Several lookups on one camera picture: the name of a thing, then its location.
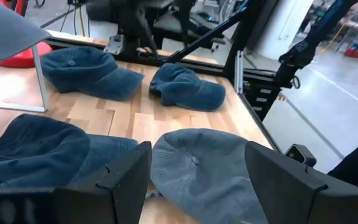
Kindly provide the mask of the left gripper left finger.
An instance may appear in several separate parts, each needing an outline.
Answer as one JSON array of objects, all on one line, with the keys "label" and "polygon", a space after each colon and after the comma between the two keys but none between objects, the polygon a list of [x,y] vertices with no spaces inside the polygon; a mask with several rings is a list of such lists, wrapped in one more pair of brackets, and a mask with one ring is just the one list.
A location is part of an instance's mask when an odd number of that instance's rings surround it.
[{"label": "left gripper left finger", "polygon": [[145,141],[73,183],[68,222],[138,223],[150,179],[151,142]]}]

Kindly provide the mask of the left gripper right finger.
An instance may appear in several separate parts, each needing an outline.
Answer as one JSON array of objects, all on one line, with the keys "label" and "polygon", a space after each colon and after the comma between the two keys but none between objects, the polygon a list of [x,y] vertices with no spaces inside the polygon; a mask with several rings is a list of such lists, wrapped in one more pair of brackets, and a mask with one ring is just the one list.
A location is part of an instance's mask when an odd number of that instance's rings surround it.
[{"label": "left gripper right finger", "polygon": [[269,223],[358,224],[358,187],[256,142],[247,170]]}]

